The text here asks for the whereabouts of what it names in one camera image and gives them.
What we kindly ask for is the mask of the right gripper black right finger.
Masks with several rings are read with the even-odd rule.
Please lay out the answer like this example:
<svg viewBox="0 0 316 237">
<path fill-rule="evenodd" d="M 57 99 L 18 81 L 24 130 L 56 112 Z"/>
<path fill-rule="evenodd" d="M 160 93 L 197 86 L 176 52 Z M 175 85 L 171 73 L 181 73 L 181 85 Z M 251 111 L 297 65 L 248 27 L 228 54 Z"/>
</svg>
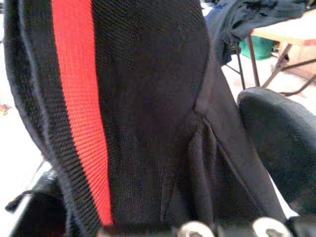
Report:
<svg viewBox="0 0 316 237">
<path fill-rule="evenodd" d="M 237 104 L 258 155 L 289 207 L 316 212 L 316 117 L 269 89 L 242 91 Z"/>
</svg>

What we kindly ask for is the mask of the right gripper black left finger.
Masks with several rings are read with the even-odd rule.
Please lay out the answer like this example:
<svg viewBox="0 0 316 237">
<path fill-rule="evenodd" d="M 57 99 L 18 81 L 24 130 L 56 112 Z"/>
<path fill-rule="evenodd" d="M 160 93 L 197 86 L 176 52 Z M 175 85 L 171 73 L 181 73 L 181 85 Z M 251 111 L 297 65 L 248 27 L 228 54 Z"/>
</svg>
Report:
<svg viewBox="0 0 316 237">
<path fill-rule="evenodd" d="M 57 197 L 27 190 L 11 201 L 12 237 L 63 237 L 66 210 Z"/>
</svg>

